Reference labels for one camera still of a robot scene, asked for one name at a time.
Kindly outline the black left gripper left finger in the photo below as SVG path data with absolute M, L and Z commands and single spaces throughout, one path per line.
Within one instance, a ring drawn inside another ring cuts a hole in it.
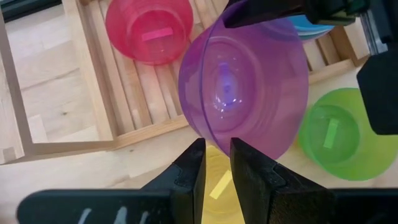
M 48 223 L 200 223 L 206 143 L 195 140 L 171 165 L 139 189 L 57 189 L 28 195 L 17 221 Z

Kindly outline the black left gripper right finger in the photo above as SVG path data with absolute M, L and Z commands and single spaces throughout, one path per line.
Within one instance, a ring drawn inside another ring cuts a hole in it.
M 397 189 L 327 189 L 239 138 L 233 182 L 246 223 L 397 223 Z

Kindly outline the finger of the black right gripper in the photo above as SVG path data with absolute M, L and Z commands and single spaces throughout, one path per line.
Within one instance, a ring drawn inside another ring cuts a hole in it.
M 238 0 L 228 1 L 225 9 L 237 6 L 223 19 L 226 28 L 238 28 L 305 13 L 306 0 Z

